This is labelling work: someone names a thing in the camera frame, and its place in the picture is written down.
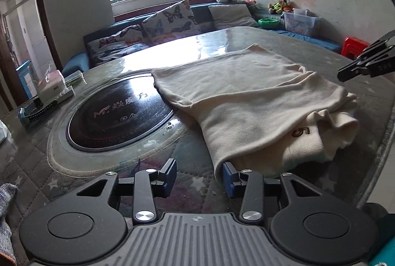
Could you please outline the clear plastic storage box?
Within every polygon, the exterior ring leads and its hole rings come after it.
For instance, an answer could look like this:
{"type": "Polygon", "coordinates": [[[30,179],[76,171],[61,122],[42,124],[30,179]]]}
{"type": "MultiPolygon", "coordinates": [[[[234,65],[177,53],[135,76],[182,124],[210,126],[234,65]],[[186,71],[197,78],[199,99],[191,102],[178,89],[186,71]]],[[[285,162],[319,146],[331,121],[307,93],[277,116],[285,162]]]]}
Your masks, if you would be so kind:
{"type": "Polygon", "coordinates": [[[302,36],[316,38],[319,36],[321,18],[309,15],[284,12],[285,30],[302,36]]]}

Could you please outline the black round induction cooktop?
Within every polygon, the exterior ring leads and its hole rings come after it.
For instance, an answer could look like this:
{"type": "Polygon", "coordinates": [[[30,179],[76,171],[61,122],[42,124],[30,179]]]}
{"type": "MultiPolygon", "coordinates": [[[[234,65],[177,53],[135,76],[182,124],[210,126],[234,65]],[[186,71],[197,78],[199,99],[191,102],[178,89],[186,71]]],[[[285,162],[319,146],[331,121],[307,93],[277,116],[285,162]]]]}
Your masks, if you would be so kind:
{"type": "Polygon", "coordinates": [[[66,138],[83,152],[105,152],[133,144],[173,115],[154,87],[153,76],[137,74],[99,89],[71,116],[66,138]]]}

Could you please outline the blue corner sofa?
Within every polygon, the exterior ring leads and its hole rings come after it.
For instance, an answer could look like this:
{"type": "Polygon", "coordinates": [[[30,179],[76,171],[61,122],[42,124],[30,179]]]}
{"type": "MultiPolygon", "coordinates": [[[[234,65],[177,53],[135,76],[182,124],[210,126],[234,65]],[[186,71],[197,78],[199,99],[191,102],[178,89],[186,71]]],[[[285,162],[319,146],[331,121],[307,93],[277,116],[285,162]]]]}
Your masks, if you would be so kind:
{"type": "Polygon", "coordinates": [[[322,21],[308,11],[301,15],[301,28],[289,30],[283,14],[248,3],[203,3],[183,0],[162,10],[138,14],[84,36],[85,50],[71,57],[63,76],[85,72],[128,54],[176,39],[196,36],[229,27],[247,26],[270,29],[287,36],[340,52],[341,46],[321,35],[322,21]]]}

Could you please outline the butterfly pillow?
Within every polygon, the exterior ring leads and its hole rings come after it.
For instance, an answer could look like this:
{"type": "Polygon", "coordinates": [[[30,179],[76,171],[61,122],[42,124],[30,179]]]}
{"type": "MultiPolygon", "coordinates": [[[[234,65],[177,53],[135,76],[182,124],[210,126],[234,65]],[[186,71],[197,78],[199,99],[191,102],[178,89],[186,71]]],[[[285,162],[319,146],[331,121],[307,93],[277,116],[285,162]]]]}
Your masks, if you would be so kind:
{"type": "Polygon", "coordinates": [[[131,25],[111,36],[87,43],[92,65],[98,66],[115,59],[147,49],[143,32],[139,25],[131,25]]]}
{"type": "Polygon", "coordinates": [[[146,18],[142,27],[155,45],[201,33],[188,0],[175,3],[146,18]]]}

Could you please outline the grey cushion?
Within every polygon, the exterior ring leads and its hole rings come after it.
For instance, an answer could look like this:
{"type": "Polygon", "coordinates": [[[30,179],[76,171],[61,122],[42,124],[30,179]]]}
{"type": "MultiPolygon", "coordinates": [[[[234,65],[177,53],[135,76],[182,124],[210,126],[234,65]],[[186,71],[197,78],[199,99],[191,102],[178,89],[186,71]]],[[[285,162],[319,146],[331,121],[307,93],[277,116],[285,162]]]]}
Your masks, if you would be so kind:
{"type": "Polygon", "coordinates": [[[258,22],[245,4],[210,5],[208,9],[217,30],[238,26],[258,27],[258,22]]]}

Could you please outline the left butterfly pillow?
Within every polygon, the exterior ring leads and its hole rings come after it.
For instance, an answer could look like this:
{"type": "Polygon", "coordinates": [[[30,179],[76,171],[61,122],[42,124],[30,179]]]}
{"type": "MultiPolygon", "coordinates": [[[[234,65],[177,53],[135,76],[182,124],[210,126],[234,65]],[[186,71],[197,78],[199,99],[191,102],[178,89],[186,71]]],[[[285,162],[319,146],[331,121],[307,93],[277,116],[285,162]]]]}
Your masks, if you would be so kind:
{"type": "Polygon", "coordinates": [[[111,36],[87,43],[92,65],[98,66],[115,59],[147,49],[143,32],[139,25],[131,25],[111,36]]]}

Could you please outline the colourful plush toys pile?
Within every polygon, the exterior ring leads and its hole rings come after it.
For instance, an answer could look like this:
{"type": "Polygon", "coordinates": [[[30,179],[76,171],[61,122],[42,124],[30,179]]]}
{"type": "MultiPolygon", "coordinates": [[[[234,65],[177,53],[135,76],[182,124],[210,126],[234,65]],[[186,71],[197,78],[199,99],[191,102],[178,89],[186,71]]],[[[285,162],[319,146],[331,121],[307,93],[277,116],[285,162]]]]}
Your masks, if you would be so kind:
{"type": "Polygon", "coordinates": [[[290,0],[278,0],[273,4],[268,4],[268,12],[270,14],[291,13],[293,12],[293,6],[290,0]]]}

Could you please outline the white box on table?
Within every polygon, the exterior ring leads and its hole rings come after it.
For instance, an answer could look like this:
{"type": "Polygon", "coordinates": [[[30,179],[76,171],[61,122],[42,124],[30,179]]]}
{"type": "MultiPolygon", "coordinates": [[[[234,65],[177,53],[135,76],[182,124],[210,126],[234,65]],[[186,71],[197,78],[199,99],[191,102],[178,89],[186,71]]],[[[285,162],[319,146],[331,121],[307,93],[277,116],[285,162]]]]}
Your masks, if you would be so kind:
{"type": "Polygon", "coordinates": [[[60,86],[45,86],[38,92],[38,97],[44,105],[50,104],[53,101],[62,103],[72,96],[75,96],[72,86],[65,87],[63,90],[60,86]]]}

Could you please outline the cream sweatshirt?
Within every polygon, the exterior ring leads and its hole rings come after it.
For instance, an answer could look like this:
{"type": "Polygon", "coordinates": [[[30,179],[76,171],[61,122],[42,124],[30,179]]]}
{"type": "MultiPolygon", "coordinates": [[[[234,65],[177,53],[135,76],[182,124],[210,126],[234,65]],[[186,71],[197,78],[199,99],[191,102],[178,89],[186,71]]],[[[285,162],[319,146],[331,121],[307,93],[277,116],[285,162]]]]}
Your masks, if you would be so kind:
{"type": "Polygon", "coordinates": [[[159,93],[198,122],[216,178],[224,162],[273,177],[333,160],[359,128],[356,95],[256,44],[152,75],[159,93]]]}

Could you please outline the blue white cabinet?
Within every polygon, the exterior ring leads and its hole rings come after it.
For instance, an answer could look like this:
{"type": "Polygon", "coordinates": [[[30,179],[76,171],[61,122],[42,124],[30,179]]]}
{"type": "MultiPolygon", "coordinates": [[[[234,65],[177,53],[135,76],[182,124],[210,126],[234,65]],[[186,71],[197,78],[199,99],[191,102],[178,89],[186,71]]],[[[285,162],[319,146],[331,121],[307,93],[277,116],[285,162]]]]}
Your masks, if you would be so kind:
{"type": "Polygon", "coordinates": [[[25,61],[16,68],[16,72],[22,84],[22,87],[28,99],[37,95],[36,81],[34,79],[35,72],[30,60],[25,61]]]}

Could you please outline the pink tissue box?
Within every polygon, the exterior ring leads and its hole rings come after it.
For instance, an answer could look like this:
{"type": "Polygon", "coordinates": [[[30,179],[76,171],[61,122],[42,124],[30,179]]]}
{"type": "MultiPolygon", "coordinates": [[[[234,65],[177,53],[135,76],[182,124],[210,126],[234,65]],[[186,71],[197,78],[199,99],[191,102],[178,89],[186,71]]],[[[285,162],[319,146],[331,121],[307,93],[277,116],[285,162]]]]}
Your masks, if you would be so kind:
{"type": "Polygon", "coordinates": [[[38,92],[45,86],[60,86],[63,90],[66,87],[64,76],[59,70],[47,73],[44,79],[39,83],[38,92]]]}

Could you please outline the brown wooden door frame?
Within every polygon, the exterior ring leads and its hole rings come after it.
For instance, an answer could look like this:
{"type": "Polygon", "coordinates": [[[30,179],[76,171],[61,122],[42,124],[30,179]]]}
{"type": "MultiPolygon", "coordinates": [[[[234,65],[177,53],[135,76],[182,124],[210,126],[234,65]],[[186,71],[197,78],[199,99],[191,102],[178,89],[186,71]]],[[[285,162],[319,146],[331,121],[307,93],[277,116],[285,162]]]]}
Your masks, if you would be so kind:
{"type": "MultiPolygon", "coordinates": [[[[43,33],[47,39],[50,52],[52,54],[52,59],[54,64],[58,70],[63,70],[63,65],[61,64],[61,60],[59,58],[54,39],[51,34],[50,26],[48,23],[48,17],[46,15],[45,6],[43,0],[37,0],[38,2],[38,13],[41,21],[41,25],[43,27],[43,33]]],[[[20,83],[18,74],[16,70],[12,70],[11,66],[13,65],[13,61],[10,55],[11,51],[9,49],[7,40],[5,38],[5,34],[3,32],[3,26],[1,26],[1,73],[3,74],[5,84],[10,90],[10,95],[15,102],[15,106],[20,106],[22,103],[26,102],[27,94],[23,89],[22,84],[20,83]]],[[[1,97],[4,99],[8,109],[13,109],[14,107],[11,105],[11,99],[8,98],[5,90],[1,88],[1,97]]]]}

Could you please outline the red plastic stool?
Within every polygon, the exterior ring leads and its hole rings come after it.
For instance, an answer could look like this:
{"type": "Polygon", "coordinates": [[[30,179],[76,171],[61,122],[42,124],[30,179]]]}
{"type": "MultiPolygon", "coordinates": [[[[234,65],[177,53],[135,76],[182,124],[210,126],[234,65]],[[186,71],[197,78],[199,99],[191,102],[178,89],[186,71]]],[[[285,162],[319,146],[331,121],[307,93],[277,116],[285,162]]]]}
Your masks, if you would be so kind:
{"type": "Polygon", "coordinates": [[[349,59],[356,59],[370,44],[355,37],[346,37],[343,42],[341,55],[349,59]]]}

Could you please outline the green booklet on table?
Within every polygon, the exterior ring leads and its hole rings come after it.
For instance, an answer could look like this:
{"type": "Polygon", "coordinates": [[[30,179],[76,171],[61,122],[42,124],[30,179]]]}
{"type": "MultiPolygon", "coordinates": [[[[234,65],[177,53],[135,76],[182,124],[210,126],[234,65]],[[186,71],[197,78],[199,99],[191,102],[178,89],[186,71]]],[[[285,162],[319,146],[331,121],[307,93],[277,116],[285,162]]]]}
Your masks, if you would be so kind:
{"type": "Polygon", "coordinates": [[[80,70],[75,71],[74,73],[68,75],[64,78],[66,86],[72,86],[73,84],[84,80],[84,75],[80,70]]]}

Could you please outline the right butterfly pillow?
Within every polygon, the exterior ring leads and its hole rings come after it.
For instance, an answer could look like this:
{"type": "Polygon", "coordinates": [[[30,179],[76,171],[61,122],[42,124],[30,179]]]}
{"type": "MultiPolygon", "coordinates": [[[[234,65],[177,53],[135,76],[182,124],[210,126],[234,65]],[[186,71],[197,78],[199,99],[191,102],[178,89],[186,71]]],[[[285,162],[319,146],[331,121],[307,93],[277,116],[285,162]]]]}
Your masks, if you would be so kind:
{"type": "Polygon", "coordinates": [[[146,18],[142,27],[155,45],[201,33],[188,0],[175,3],[146,18]]]}

